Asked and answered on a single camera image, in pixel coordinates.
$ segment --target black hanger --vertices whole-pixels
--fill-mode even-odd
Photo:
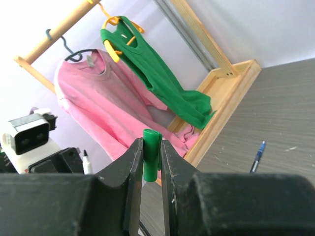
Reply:
[[[83,50],[80,50],[80,51],[78,51],[78,52],[76,52],[76,53],[72,53],[70,56],[66,57],[64,60],[65,60],[65,61],[67,61],[67,60],[73,61],[73,57],[74,57],[74,56],[79,55],[79,56],[81,57],[81,56],[82,56],[81,53],[86,53],[86,52],[97,52],[97,50],[96,50],[96,49],[83,49]]]
[[[50,30],[51,30],[51,29],[47,29],[47,30],[46,30],[46,35],[47,35],[47,37],[48,37],[49,40],[53,40],[53,38],[52,38],[52,37],[50,36],[50,34],[49,34],[49,31],[50,31]],[[63,40],[63,46],[67,49],[68,52],[71,53],[71,55],[74,55],[74,56],[78,55],[78,56],[79,56],[79,59],[74,59],[74,58],[72,58],[71,55],[70,55],[70,56],[67,57],[67,59],[70,60],[70,61],[72,61],[72,62],[79,62],[80,60],[82,60],[83,56],[82,56],[82,54],[80,54],[80,51],[77,52],[77,53],[74,53],[74,52],[67,46],[67,41],[66,41],[66,39],[65,39],[63,36],[61,36],[61,39]]]

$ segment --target pen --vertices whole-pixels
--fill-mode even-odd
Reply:
[[[91,162],[90,162],[90,159],[86,150],[84,150],[83,152],[83,170],[84,170],[84,174],[86,175],[93,173],[92,165],[91,165]]]
[[[262,141],[262,144],[260,145],[260,148],[256,154],[256,157],[255,157],[255,160],[254,160],[254,163],[252,164],[252,168],[251,168],[251,171],[250,173],[255,173],[258,169],[258,164],[259,164],[259,161],[262,157],[262,154],[265,150],[265,141]]]

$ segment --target pink sweatshirt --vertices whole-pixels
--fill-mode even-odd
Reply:
[[[162,133],[183,157],[198,134],[189,125],[178,134],[153,121],[147,105],[167,107],[149,92],[122,61],[114,63],[101,50],[92,53],[94,65],[87,61],[62,61],[55,73],[60,106],[69,113],[107,152],[112,160],[120,157],[143,129]]]

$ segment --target clothing label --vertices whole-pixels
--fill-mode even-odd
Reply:
[[[89,67],[94,67],[94,62],[91,56],[87,55],[87,63],[89,65]]]

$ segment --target green tank top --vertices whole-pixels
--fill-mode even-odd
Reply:
[[[203,129],[214,114],[211,114],[210,97],[195,90],[185,91],[131,21],[124,16],[120,18],[114,32],[101,29],[103,42],[108,40],[114,50],[123,53],[120,58],[170,110],[187,123]],[[136,39],[128,46],[134,35]]]

